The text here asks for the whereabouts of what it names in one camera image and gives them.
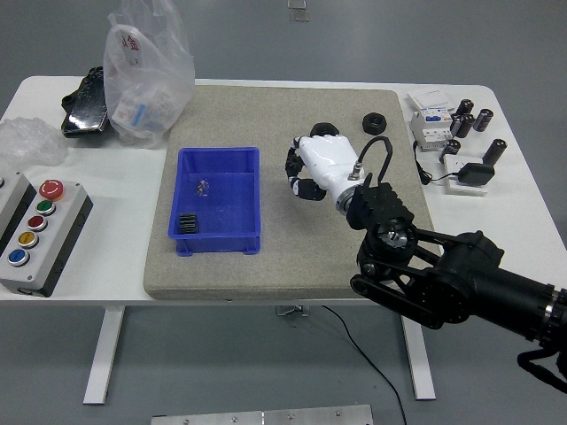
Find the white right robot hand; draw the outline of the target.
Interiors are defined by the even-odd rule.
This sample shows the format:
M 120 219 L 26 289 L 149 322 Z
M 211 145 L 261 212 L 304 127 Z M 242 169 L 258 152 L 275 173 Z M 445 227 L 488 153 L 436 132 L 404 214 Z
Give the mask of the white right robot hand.
M 296 137 L 287 154 L 285 172 L 296 197 L 321 201 L 329 194 L 343 212 L 365 177 L 361 161 L 343 135 Z

